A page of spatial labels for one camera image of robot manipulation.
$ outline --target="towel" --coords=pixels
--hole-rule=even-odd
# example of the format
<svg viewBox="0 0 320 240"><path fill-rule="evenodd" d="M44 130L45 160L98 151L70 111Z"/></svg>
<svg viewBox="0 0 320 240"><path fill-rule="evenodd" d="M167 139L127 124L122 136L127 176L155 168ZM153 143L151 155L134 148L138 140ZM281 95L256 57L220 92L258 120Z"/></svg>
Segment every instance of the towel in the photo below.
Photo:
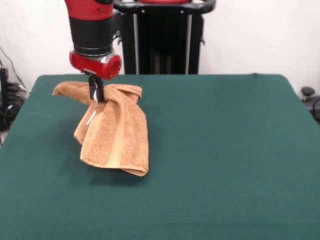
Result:
<svg viewBox="0 0 320 240"><path fill-rule="evenodd" d="M147 119L137 105L142 88L109 84L103 93L105 101L96 102L90 99L88 83L74 81L62 82L53 91L54 96L89 105L74 132L82 145L80 159L95 167L145 176L149 171Z"/></svg>

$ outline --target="towel fold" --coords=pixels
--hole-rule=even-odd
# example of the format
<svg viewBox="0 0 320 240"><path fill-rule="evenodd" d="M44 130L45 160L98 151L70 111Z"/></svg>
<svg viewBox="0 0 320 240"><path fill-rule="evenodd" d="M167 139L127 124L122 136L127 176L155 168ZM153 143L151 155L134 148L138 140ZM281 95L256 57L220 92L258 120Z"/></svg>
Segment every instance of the towel fold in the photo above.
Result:
<svg viewBox="0 0 320 240"><path fill-rule="evenodd" d="M54 96L69 96L89 105L74 132L82 144L82 161L142 177L149 171L147 119L137 105L142 88L109 84L103 93L105 101L96 102L90 99L88 83L74 81L62 82L53 91Z"/></svg>

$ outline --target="green tablecloth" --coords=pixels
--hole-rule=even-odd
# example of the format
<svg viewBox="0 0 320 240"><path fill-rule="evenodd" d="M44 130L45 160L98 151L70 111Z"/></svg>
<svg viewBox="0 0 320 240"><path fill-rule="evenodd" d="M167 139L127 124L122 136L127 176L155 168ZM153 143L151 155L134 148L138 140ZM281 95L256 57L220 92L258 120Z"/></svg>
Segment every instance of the green tablecloth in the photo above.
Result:
<svg viewBox="0 0 320 240"><path fill-rule="evenodd" d="M280 75L119 76L143 87L150 172L79 160L87 107L42 76L0 149L0 240L319 240L320 131Z"/></svg>

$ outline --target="cable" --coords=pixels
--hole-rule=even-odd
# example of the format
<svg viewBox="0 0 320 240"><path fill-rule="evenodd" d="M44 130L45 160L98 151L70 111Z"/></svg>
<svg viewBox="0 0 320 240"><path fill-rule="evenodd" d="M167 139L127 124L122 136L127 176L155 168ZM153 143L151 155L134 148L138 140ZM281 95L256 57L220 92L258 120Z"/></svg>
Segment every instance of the cable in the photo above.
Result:
<svg viewBox="0 0 320 240"><path fill-rule="evenodd" d="M20 79L20 77L18 76L15 66L14 66L14 62L12 61L12 59L6 54L6 52L3 50L3 48L0 46L0 51L3 53L3 55L10 61L11 66L12 66L12 71L14 73L14 75L16 76L16 78L18 79L18 81L21 83L21 85L26 88L26 85L22 82L22 80Z"/></svg>

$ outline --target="black equipment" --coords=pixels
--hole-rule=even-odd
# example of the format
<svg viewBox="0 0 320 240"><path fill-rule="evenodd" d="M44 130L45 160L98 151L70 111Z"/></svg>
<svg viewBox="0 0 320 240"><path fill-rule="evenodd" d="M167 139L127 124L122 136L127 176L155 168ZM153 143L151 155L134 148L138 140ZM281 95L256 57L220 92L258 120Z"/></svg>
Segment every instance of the black equipment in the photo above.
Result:
<svg viewBox="0 0 320 240"><path fill-rule="evenodd" d="M320 121L320 95L313 96L315 90L311 87L303 87L301 92L303 94L304 105L308 108L314 119Z"/></svg>
<svg viewBox="0 0 320 240"><path fill-rule="evenodd" d="M8 77L8 70L0 67L2 100L0 104L0 132L10 128L26 100L23 96L23 92L26 93L26 91L19 84L8 82Z"/></svg>
<svg viewBox="0 0 320 240"><path fill-rule="evenodd" d="M125 74L197 74L201 14L215 5L216 0L114 0L114 8L121 12L117 37L122 41Z"/></svg>

